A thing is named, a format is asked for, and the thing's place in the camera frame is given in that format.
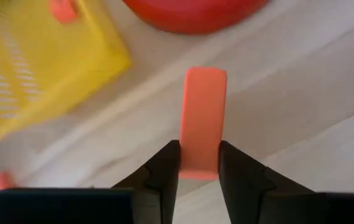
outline light wood surface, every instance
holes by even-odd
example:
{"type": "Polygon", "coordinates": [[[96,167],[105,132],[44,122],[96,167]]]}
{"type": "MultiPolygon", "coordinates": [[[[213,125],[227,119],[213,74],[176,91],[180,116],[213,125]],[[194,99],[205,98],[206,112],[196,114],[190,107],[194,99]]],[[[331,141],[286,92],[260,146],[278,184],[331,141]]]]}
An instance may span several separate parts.
{"type": "MultiPolygon", "coordinates": [[[[354,0],[273,0],[189,37],[110,14],[134,66],[69,114],[0,142],[0,170],[39,187],[110,187],[179,136],[184,72],[228,72],[223,138],[314,190],[354,192],[354,0]]],[[[218,182],[181,180],[174,223],[229,223],[218,182]]]]}

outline red object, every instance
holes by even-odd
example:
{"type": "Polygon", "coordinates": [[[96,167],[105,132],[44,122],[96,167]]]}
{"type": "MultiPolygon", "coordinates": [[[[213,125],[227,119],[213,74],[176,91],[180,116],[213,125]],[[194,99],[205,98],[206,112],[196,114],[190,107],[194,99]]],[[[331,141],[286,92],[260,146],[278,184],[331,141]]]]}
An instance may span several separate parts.
{"type": "Polygon", "coordinates": [[[50,0],[50,10],[60,23],[74,22],[77,18],[74,0],[50,0]]]}
{"type": "Polygon", "coordinates": [[[15,186],[15,183],[7,172],[0,173],[0,190],[9,189],[15,186]]]}
{"type": "Polygon", "coordinates": [[[162,30],[206,34],[235,24],[268,0],[123,0],[142,20],[162,30]]]}
{"type": "Polygon", "coordinates": [[[185,77],[181,120],[180,176],[218,177],[226,96],[226,73],[217,68],[191,68],[185,77]]]}

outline yellow plastic crate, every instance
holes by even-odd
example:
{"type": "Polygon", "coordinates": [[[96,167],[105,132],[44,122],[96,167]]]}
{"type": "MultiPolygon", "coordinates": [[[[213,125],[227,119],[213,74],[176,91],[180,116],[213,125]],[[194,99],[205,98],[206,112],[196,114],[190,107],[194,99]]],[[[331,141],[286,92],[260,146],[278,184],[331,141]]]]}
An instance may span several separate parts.
{"type": "Polygon", "coordinates": [[[0,0],[0,139],[65,113],[131,61],[99,0],[62,24],[49,0],[0,0]]]}

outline red ball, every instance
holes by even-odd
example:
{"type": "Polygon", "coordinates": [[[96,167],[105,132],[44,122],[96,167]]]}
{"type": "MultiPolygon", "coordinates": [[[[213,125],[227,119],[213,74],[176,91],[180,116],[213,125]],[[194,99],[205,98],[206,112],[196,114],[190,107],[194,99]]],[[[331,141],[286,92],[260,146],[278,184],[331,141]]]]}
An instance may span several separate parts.
{"type": "Polygon", "coordinates": [[[235,24],[268,0],[123,0],[154,27],[182,34],[207,34],[235,24]]]}

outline yellow toy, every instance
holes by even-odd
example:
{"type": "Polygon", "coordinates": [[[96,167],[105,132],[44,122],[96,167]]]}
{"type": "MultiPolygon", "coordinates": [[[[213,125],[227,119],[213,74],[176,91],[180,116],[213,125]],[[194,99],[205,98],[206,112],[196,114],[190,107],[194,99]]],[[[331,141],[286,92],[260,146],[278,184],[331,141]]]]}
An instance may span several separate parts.
{"type": "Polygon", "coordinates": [[[100,0],[0,0],[0,139],[66,112],[130,63],[100,0]]]}

